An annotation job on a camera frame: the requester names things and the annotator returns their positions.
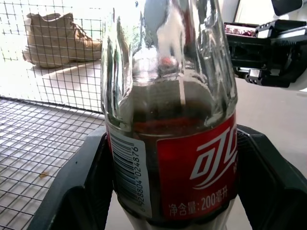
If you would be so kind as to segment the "beige shoe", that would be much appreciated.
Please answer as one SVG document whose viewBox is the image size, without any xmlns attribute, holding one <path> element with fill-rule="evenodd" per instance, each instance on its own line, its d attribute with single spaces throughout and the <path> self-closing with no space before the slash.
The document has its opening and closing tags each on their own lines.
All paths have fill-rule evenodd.
<svg viewBox="0 0 307 230">
<path fill-rule="evenodd" d="M 101 58 L 102 41 L 92 39 L 75 23 L 73 14 L 29 13 L 24 21 L 27 42 L 22 51 L 25 61 L 45 69 L 72 62 L 91 62 Z"/>
</svg>

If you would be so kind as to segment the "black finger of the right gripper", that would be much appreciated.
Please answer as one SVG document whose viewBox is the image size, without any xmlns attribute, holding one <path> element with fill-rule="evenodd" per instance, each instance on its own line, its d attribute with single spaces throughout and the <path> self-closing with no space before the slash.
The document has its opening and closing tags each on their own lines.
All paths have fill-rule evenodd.
<svg viewBox="0 0 307 230">
<path fill-rule="evenodd" d="M 234 68 L 264 69 L 271 58 L 269 38 L 226 35 Z"/>
</svg>

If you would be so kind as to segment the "glass cola bottle red label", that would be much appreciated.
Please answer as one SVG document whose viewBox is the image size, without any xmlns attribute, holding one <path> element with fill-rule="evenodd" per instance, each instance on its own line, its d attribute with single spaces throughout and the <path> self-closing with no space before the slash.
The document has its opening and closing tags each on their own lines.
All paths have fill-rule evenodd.
<svg viewBox="0 0 307 230">
<path fill-rule="evenodd" d="M 236 81 L 218 0 L 105 0 L 101 106 L 135 230 L 226 230 Z"/>
</svg>

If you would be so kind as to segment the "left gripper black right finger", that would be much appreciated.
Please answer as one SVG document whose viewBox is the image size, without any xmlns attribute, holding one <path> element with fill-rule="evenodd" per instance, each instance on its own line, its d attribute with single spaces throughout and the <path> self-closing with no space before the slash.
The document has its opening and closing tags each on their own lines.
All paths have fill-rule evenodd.
<svg viewBox="0 0 307 230">
<path fill-rule="evenodd" d="M 307 230 L 307 178 L 265 134 L 238 125 L 239 197 L 252 230 Z"/>
</svg>

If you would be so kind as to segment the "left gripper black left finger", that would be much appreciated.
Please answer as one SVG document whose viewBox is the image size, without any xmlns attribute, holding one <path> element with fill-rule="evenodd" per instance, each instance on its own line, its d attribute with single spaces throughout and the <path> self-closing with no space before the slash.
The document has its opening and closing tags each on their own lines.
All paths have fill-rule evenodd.
<svg viewBox="0 0 307 230">
<path fill-rule="evenodd" d="M 60 169 L 27 230 L 105 230 L 112 192 L 113 165 L 101 126 Z"/>
</svg>

